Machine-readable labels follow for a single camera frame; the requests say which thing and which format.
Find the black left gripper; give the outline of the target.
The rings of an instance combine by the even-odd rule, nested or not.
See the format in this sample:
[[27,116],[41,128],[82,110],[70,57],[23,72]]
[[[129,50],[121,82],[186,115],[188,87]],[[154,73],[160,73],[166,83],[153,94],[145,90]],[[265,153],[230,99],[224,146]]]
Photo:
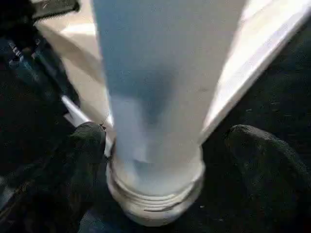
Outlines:
[[[78,0],[2,0],[0,2],[0,57],[25,85],[61,114],[68,113],[62,97],[80,106],[64,63],[38,32],[36,22],[80,10]],[[15,43],[31,41],[22,47]]]

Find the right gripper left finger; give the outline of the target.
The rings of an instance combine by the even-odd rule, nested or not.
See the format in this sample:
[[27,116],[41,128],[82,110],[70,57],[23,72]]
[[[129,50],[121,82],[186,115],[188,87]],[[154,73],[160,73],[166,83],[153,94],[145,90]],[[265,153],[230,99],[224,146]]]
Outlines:
[[45,158],[1,178],[3,233],[76,233],[94,203],[106,128],[86,122]]

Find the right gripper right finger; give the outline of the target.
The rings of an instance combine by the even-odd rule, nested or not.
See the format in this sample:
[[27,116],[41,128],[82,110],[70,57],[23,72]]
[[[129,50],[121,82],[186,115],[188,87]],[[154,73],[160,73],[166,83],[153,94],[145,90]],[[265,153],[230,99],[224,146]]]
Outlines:
[[225,145],[261,219],[276,233],[309,233],[311,175],[297,152],[250,125],[232,126]]

